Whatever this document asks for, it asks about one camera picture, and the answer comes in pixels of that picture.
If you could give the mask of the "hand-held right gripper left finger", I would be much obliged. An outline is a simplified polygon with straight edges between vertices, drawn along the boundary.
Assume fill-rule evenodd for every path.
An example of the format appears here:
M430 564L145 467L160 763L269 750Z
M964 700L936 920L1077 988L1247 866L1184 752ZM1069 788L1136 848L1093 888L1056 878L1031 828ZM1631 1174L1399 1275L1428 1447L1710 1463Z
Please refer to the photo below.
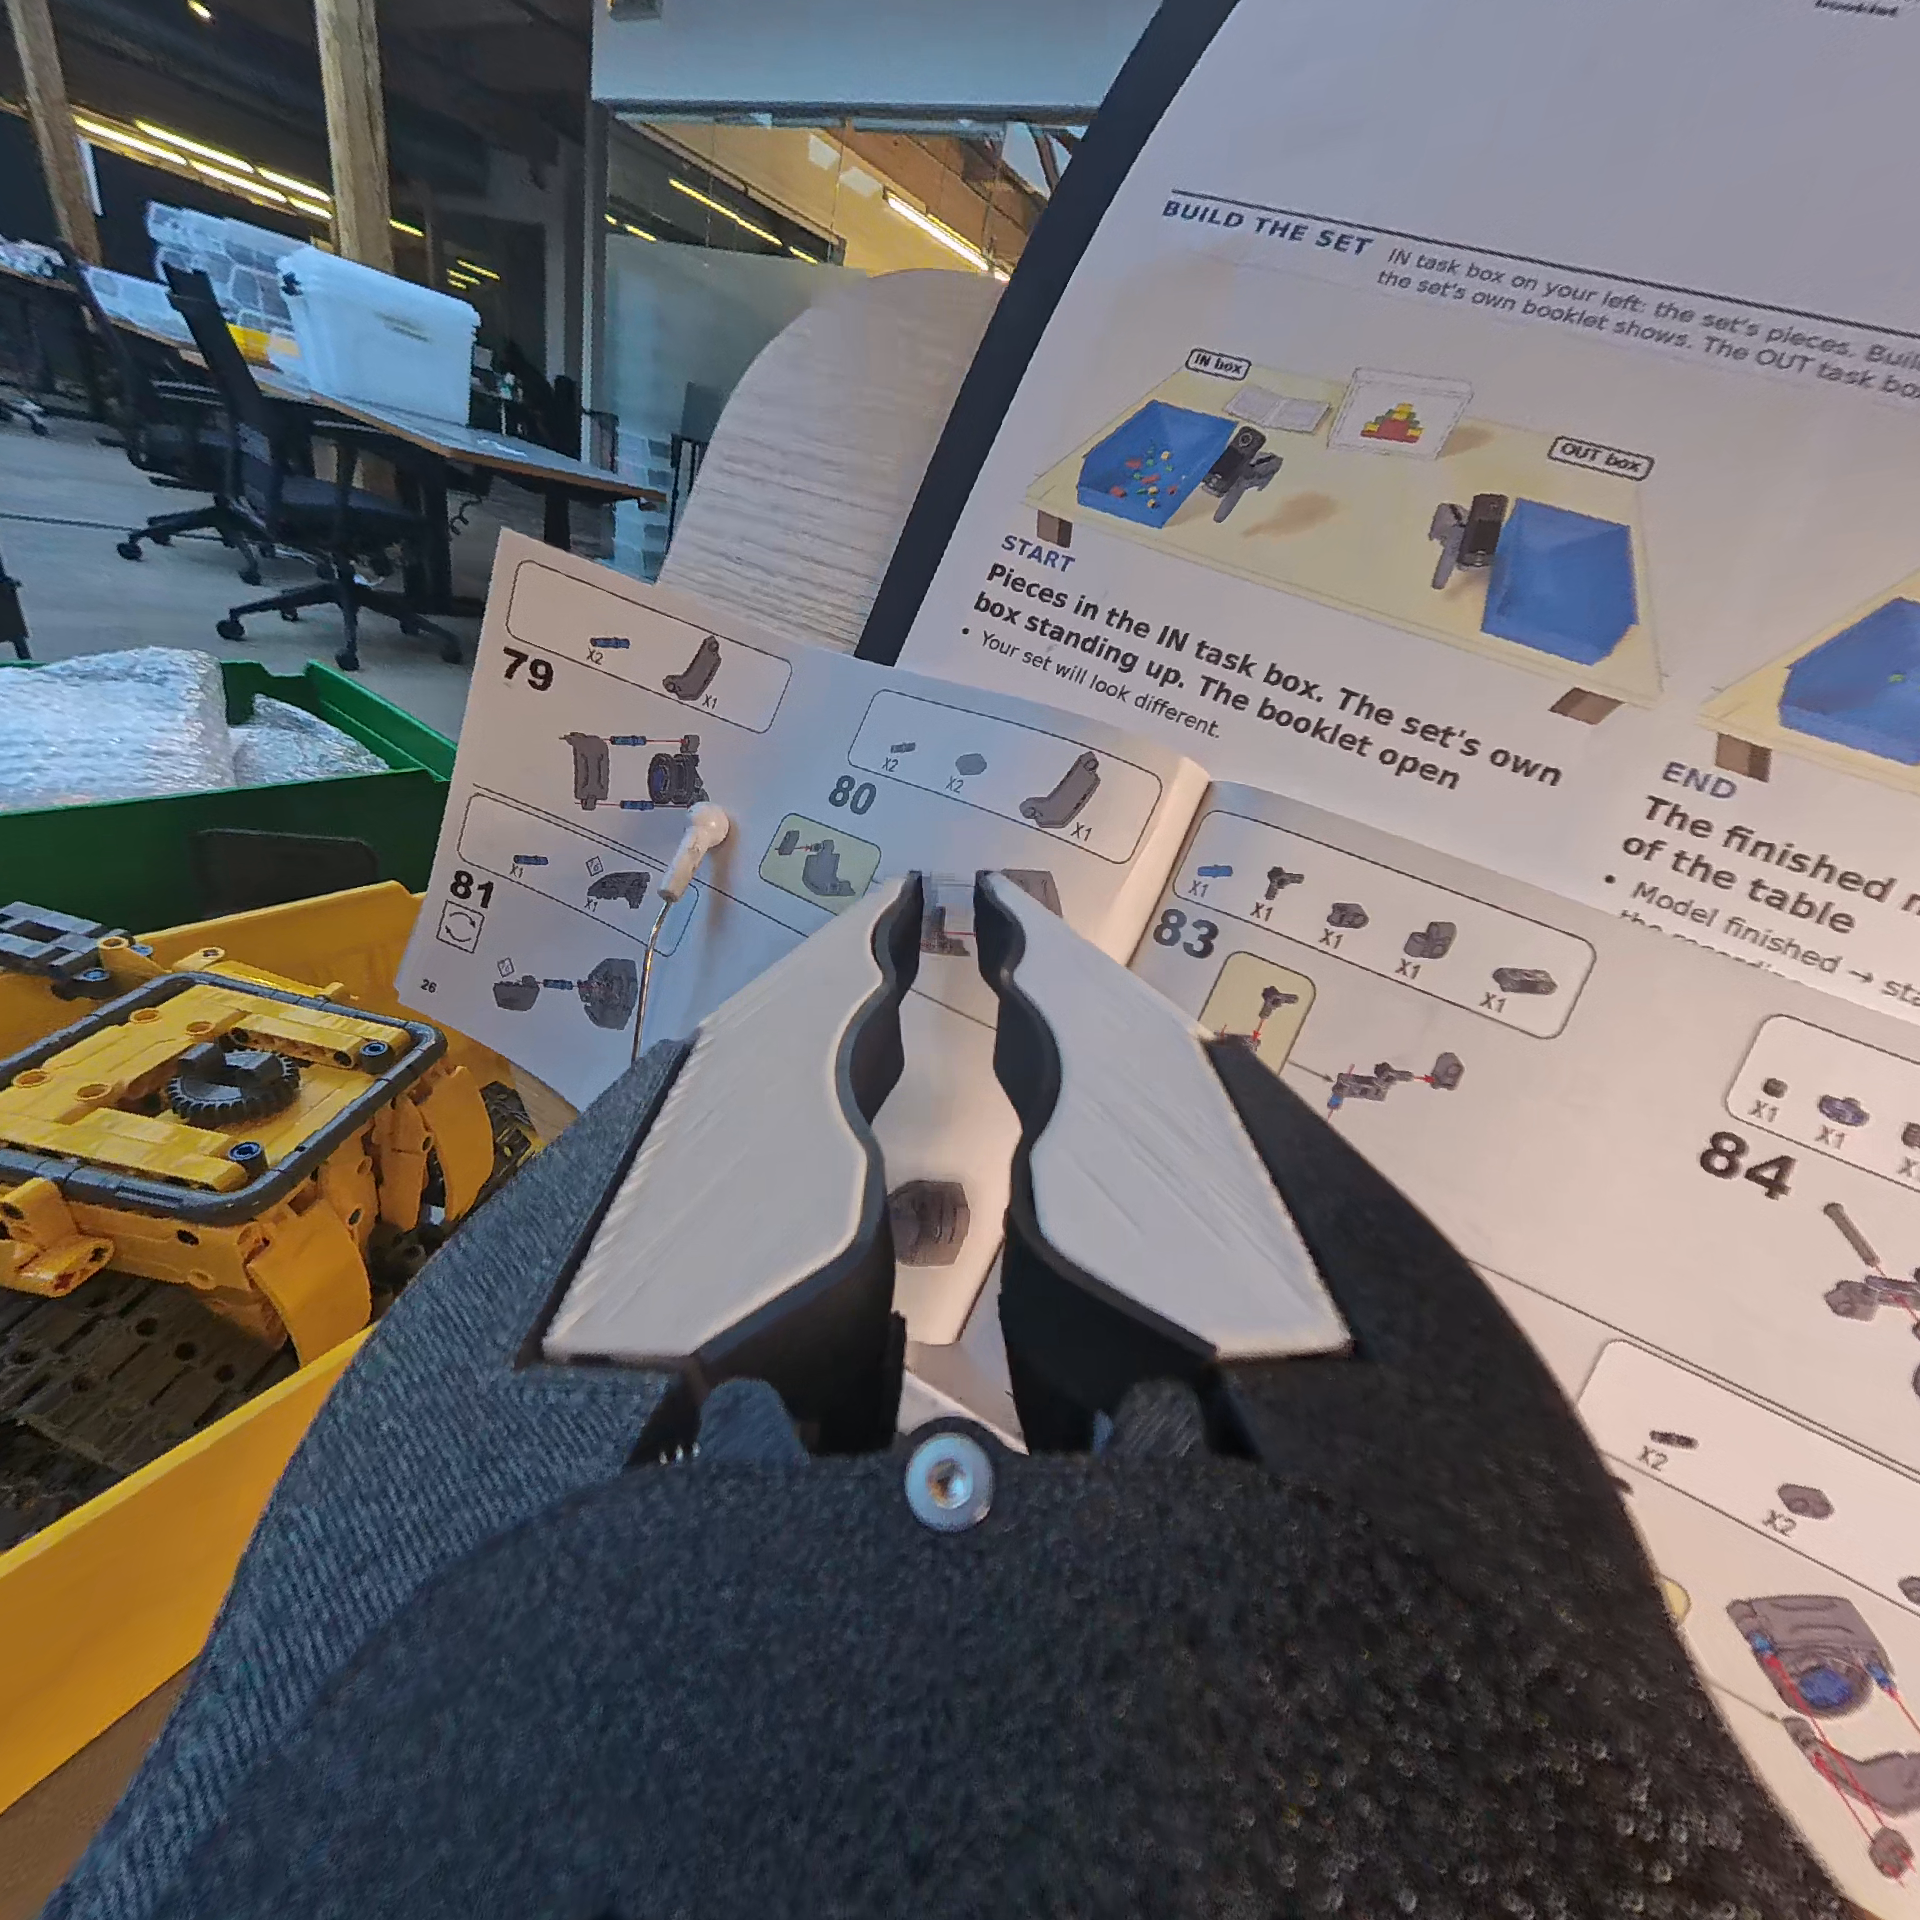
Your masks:
M543 1330L549 1360L717 1357L885 1222L921 878L869 892L709 1014Z

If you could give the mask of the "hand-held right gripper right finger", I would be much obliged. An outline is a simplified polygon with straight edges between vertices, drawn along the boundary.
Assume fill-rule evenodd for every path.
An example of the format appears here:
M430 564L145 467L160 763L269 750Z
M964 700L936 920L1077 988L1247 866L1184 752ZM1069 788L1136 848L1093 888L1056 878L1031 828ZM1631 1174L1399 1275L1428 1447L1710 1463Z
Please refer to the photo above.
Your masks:
M1009 876L976 878L974 925L1021 1130L1009 1231L1203 1355L1344 1352L1204 1030Z

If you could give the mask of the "white printed task sheet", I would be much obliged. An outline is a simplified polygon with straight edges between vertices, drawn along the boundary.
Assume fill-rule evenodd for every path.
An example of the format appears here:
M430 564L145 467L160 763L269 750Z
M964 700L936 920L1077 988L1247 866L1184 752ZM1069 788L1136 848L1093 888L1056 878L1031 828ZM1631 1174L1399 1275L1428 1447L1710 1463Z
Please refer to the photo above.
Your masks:
M897 660L1916 1020L1916 4L1235 4Z

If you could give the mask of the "open instruction booklet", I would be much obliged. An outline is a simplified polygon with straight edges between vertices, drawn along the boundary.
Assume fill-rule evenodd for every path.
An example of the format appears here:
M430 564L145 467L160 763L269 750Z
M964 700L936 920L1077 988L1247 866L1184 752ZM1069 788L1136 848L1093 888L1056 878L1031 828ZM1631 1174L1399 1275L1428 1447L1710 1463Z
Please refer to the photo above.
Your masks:
M1916 1028L1129 726L502 535L399 994L582 1108L921 878L872 1117L900 1427L1016 1440L1016 1112L976 870L1239 1050L1476 1267L1837 1888L1916 1916Z

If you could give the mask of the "yellow tracked brick model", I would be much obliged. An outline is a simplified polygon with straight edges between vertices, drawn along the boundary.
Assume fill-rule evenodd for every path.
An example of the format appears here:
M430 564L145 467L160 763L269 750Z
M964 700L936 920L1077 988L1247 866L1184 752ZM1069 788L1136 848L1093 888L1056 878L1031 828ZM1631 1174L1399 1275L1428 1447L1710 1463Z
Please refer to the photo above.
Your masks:
M364 1332L550 1136L399 1007L415 915L5 907L5 1547Z

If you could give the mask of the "green crate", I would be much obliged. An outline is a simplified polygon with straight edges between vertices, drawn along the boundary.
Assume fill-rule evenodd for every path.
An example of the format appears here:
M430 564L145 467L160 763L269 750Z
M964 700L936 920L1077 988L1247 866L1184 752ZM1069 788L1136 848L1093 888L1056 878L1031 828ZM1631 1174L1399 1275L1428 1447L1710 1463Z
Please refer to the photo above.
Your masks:
M6 902L144 930L352 882L424 886L454 742L324 663L307 663L294 674L224 663L221 672L232 722L273 698L353 735L383 771L9 812L1 820Z

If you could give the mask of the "yellow plastic bin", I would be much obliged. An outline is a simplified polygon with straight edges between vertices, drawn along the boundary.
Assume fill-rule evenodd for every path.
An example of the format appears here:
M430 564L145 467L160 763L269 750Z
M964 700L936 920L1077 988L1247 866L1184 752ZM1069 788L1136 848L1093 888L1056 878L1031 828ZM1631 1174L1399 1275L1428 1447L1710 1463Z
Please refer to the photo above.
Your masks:
M5 1547L5 1806L198 1655L273 1480L364 1336Z

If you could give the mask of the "wooden office table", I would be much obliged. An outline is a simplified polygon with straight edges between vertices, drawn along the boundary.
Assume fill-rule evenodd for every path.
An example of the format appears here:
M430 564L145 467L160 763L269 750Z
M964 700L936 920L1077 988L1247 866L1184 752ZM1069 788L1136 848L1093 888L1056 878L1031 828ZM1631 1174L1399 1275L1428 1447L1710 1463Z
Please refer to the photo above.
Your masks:
M21 318L21 335L38 347L71 340L78 366L78 388L67 394L55 374L30 374L28 381L5 376L9 399L38 399L48 412L89 421L110 421L121 398L112 351L102 325L91 318L84 291L69 268L57 263L53 277L1 270L5 319ZM486 428L443 422L403 407L377 407L367 399L342 399L309 388L302 379L273 367L249 366L263 398L284 412L309 421L337 418L364 422L373 447L397 468L415 478L427 496L443 496L461 475L494 474L542 500L542 540L567 549L571 541L571 508L575 503L612 504L616 500L647 512L663 512L667 494L645 486L620 470L597 468L553 447L515 438Z

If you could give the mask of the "bubble wrap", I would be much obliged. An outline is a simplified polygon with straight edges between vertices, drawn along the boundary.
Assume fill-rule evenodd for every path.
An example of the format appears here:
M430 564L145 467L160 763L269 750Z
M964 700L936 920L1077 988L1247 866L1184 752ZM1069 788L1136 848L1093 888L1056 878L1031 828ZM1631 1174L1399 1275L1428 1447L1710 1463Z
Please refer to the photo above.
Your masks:
M381 774L349 733L273 698L227 720L213 656L139 647L1 674L1 808Z

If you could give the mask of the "black backing board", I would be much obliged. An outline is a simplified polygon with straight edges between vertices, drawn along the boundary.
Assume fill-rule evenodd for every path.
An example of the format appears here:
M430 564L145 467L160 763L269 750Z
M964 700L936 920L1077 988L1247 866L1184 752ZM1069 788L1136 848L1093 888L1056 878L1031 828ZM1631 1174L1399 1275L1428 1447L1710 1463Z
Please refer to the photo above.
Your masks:
M1232 2L1165 2L1120 69L988 325L883 574L855 656L893 666L1036 347L1139 152Z

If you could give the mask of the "black office chair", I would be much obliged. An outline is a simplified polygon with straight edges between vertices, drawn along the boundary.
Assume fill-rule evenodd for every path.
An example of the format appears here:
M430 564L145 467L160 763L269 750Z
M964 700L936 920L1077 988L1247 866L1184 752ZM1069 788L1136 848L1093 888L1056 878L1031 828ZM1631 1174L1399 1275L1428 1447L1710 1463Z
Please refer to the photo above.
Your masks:
M371 491L353 480L367 456L399 461L399 445L367 422L320 416L267 398L235 342L204 272L164 268L169 299L190 326L195 347L221 398L230 500L263 544L307 556L317 581L230 607L217 624L239 643L245 620L332 603L342 614L335 666L359 669L357 616L381 612L407 636L438 643L459 663L461 643L430 620L440 607L443 518L427 512L417 486L403 496Z

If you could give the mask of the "white storage box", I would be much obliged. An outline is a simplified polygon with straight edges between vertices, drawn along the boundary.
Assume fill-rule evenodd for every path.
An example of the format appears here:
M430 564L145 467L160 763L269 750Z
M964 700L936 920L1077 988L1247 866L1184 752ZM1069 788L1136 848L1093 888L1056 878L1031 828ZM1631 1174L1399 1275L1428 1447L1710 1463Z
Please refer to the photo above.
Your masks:
M294 351L272 363L335 399L467 426L477 312L361 263L300 246L276 263Z

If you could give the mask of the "wooden post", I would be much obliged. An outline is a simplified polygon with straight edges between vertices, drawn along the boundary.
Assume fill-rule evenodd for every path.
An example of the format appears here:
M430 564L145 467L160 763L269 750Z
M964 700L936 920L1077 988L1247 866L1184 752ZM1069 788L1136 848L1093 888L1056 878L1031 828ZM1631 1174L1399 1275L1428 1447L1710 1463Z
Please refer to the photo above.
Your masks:
M335 250L377 272L393 272L388 118L377 4L317 0L312 11Z
M5 8L60 236L76 256L97 268L105 253L79 156L79 131L67 95L53 8L48 2L5 2Z

